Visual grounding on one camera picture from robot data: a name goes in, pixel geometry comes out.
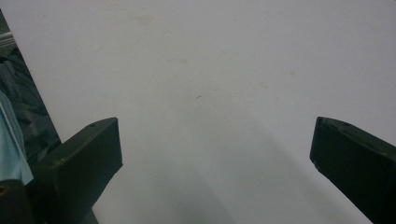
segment white surface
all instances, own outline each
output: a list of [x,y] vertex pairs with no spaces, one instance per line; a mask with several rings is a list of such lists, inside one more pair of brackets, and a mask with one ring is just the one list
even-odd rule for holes
[[0,2],[63,140],[120,119],[101,223],[370,223],[308,155],[396,144],[395,1]]

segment light blue cloth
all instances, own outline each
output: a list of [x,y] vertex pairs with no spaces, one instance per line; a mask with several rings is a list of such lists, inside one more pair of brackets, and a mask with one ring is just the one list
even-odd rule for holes
[[11,102],[0,91],[0,180],[19,179],[23,184],[33,179],[26,160],[21,127]]

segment dark fabric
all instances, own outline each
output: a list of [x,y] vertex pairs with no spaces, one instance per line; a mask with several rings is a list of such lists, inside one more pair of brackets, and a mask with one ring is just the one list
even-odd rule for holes
[[50,115],[18,49],[0,58],[0,91],[9,99],[21,126],[30,164],[61,144]]

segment teal fabric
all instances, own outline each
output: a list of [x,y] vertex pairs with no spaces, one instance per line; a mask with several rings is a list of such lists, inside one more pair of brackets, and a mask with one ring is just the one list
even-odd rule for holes
[[8,98],[0,91],[0,180],[33,179],[26,160],[21,128]]

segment dark green plastic part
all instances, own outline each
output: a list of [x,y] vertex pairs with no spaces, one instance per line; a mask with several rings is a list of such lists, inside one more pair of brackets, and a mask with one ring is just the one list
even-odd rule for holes
[[318,118],[310,159],[373,223],[396,223],[396,147],[349,123]]

